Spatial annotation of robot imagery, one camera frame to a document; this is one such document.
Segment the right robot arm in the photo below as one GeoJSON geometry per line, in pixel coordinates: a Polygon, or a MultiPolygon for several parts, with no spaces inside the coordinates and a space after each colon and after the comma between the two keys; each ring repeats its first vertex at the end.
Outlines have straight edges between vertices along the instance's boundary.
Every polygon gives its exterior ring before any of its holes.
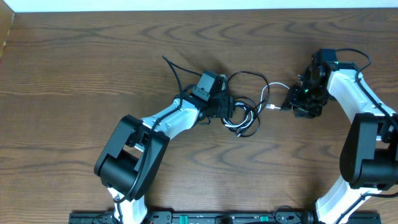
{"type": "Polygon", "coordinates": [[[367,85],[363,68],[339,61],[337,53],[336,49],[315,52],[280,107],[297,118],[313,119],[335,100],[351,124],[340,154],[338,180],[316,200],[312,211],[298,216],[301,223],[348,223],[367,199],[397,197],[387,193],[397,185],[397,113],[367,85]]]}

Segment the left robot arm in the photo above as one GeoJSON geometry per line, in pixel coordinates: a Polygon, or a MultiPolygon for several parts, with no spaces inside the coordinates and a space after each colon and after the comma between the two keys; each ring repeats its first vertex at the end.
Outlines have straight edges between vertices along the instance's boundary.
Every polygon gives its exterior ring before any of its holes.
{"type": "Polygon", "coordinates": [[[169,142],[204,119],[230,118],[233,98],[227,77],[205,71],[166,109],[137,119],[124,116],[94,166],[114,200],[113,223],[142,223],[150,189],[169,142]]]}

